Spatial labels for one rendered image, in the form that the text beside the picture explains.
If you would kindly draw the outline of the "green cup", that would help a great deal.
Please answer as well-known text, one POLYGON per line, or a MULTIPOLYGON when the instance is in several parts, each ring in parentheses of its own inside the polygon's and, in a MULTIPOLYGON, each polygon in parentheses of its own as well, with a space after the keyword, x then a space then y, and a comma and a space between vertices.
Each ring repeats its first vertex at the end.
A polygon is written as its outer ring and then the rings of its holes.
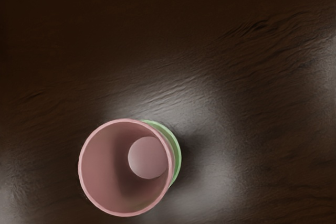
POLYGON ((141 121, 155 128, 157 131, 159 131, 171 145, 174 158, 175 158, 174 174, 173 174, 173 177, 170 183, 170 186, 172 186, 180 173, 181 165, 182 165, 182 152, 181 152, 179 142, 176 136, 174 135, 174 133, 162 123, 157 122, 157 121, 152 121, 152 120, 141 120, 141 121))

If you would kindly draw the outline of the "pink cup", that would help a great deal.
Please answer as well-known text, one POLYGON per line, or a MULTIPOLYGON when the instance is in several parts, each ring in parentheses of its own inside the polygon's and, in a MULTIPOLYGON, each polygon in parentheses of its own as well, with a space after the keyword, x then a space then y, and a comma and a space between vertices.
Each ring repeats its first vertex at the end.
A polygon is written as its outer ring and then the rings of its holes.
POLYGON ((87 198, 100 210, 132 217, 155 207, 174 174, 170 143, 155 128, 135 119, 117 119, 95 129, 78 160, 87 198))

